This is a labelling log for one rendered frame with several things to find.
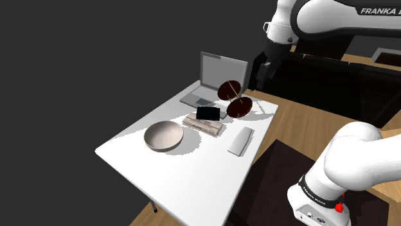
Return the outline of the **grey laptop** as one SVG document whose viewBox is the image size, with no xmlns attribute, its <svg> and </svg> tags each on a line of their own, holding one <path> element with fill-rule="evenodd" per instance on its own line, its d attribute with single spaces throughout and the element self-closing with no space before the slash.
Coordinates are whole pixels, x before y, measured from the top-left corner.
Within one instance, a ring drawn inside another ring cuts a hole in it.
<svg viewBox="0 0 401 226">
<path fill-rule="evenodd" d="M 218 97 L 218 88 L 227 81 L 241 97 L 244 91 L 245 76 L 248 62 L 202 52 L 200 54 L 200 85 L 180 99 L 181 103 L 197 108 L 201 106 L 220 109 L 220 118 L 227 116 L 226 107 L 218 101 L 228 100 Z"/>
</svg>

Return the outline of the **black sofa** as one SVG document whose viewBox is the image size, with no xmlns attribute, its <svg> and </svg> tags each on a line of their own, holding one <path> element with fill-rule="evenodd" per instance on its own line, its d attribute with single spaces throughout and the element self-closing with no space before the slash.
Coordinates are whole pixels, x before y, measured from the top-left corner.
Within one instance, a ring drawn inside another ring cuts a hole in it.
<svg viewBox="0 0 401 226">
<path fill-rule="evenodd" d="M 401 111 L 401 71 L 345 62 L 352 35 L 299 40 L 263 89 L 256 75 L 266 59 L 253 60 L 249 90 L 257 90 L 382 128 Z"/>
</svg>

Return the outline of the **dark red discs on stick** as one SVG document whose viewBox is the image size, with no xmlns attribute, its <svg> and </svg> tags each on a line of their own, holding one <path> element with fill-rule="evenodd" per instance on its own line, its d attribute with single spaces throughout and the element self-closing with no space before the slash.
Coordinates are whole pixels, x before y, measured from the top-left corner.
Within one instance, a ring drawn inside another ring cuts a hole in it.
<svg viewBox="0 0 401 226">
<path fill-rule="evenodd" d="M 252 99 L 248 97 L 240 97 L 241 89 L 241 84 L 235 80 L 226 81 L 218 88 L 218 97 L 221 100 L 229 101 L 226 113 L 230 117 L 244 117 L 252 109 Z"/>
</svg>

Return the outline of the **black phone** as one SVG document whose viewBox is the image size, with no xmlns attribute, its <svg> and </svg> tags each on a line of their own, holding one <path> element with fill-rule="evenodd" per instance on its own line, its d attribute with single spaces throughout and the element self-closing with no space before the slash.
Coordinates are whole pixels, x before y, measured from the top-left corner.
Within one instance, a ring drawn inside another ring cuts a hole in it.
<svg viewBox="0 0 401 226">
<path fill-rule="evenodd" d="M 197 107 L 196 119 L 219 121 L 220 109 L 217 107 L 206 107 L 206 106 Z"/>
</svg>

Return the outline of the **white remote control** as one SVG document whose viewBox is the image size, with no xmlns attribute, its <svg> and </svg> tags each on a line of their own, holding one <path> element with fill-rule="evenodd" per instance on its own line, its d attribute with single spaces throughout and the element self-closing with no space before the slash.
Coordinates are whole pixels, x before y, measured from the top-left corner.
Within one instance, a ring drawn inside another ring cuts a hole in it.
<svg viewBox="0 0 401 226">
<path fill-rule="evenodd" d="M 236 156 L 241 156 L 245 146 L 248 143 L 248 140 L 252 134 L 253 130 L 249 127 L 243 127 L 241 131 L 236 135 L 235 139 L 231 143 L 231 146 L 227 149 L 229 153 L 232 153 Z"/>
</svg>

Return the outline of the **dark robot stand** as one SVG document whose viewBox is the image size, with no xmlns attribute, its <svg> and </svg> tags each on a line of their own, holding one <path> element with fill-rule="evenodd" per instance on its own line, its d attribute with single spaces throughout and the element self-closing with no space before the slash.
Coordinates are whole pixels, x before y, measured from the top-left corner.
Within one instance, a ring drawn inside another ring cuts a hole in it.
<svg viewBox="0 0 401 226">
<path fill-rule="evenodd" d="M 287 190 L 314 161 L 279 140 L 252 165 L 225 226 L 306 226 L 294 217 Z M 388 226 L 389 204 L 367 191 L 345 192 L 352 226 Z"/>
</svg>

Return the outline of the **grey bowl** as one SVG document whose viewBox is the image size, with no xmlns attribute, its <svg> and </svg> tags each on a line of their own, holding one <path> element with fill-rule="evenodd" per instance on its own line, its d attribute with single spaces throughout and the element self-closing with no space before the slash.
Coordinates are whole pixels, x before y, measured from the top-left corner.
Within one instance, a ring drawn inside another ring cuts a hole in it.
<svg viewBox="0 0 401 226">
<path fill-rule="evenodd" d="M 145 144 L 156 152 L 169 152 L 181 143 L 184 131 L 173 121 L 160 121 L 148 127 L 144 133 Z"/>
</svg>

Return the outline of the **white table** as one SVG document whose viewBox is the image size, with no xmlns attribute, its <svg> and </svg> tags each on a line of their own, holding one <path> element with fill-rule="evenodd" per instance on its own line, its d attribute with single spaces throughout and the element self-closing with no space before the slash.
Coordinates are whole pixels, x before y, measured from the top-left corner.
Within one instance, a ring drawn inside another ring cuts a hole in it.
<svg viewBox="0 0 401 226">
<path fill-rule="evenodd" d="M 180 224 L 223 226 L 278 106 L 253 98 L 250 113 L 223 119 L 217 137 L 184 126 L 178 147 L 169 152 L 151 150 L 143 138 L 146 129 L 158 121 L 182 123 L 195 109 L 180 99 L 199 85 L 194 82 L 95 152 Z M 253 132 L 238 157 L 227 149 L 245 126 Z"/>
</svg>

